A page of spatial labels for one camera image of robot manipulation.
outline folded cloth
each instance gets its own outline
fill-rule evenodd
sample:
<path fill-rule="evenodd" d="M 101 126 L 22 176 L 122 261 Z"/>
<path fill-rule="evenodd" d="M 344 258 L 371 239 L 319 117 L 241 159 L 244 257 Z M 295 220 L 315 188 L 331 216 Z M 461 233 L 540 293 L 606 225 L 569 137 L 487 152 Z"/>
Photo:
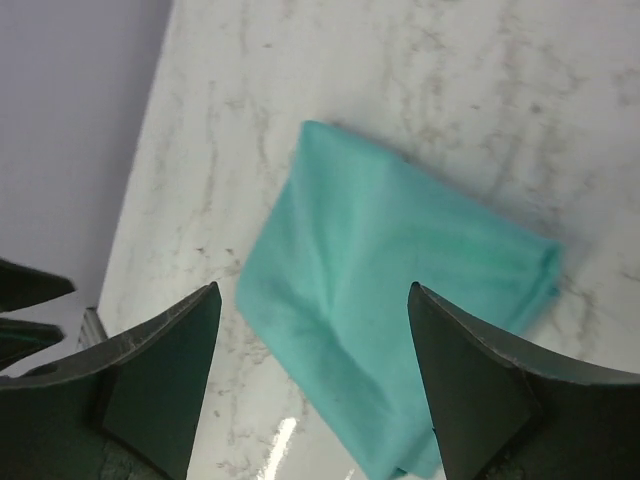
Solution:
<path fill-rule="evenodd" d="M 440 464 L 411 339 L 420 282 L 522 332 L 561 249 L 363 138 L 306 122 L 236 304 L 373 480 Z"/>

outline marble table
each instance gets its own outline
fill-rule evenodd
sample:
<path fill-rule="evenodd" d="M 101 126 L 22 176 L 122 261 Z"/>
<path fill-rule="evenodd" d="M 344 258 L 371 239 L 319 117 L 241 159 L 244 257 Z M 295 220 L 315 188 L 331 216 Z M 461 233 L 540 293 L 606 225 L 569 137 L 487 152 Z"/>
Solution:
<path fill-rule="evenodd" d="M 364 479 L 233 305 L 305 119 L 563 241 L 530 338 L 640 372 L 639 45 L 638 0 L 176 0 L 99 313 L 220 283 L 189 478 Z"/>

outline marble surface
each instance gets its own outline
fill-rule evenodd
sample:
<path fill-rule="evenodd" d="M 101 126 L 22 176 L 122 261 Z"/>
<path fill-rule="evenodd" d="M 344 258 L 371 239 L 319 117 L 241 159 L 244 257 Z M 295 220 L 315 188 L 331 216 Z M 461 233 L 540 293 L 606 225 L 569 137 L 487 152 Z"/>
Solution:
<path fill-rule="evenodd" d="M 99 313 L 220 283 L 190 479 L 364 478 L 233 306 L 305 119 L 563 241 L 530 338 L 640 372 L 639 26 L 638 0 L 176 0 Z"/>

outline fabric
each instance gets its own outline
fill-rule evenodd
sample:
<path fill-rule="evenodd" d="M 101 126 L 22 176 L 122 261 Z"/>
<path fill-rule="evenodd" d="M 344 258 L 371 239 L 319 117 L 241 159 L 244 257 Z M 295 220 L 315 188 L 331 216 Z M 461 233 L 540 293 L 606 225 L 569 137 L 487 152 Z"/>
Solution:
<path fill-rule="evenodd" d="M 306 122 L 236 303 L 370 479 L 427 478 L 440 458 L 411 283 L 517 333 L 554 296 L 560 258 L 398 155 Z"/>

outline green towel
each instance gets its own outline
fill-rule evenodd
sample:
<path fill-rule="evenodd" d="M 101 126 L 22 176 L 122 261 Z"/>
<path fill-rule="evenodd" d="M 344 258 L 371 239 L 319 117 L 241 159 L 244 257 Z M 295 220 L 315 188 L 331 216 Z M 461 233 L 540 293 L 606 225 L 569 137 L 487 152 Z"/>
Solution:
<path fill-rule="evenodd" d="M 414 281 L 522 332 L 561 249 L 339 128 L 306 122 L 236 303 L 373 480 L 440 457 L 411 339 Z"/>

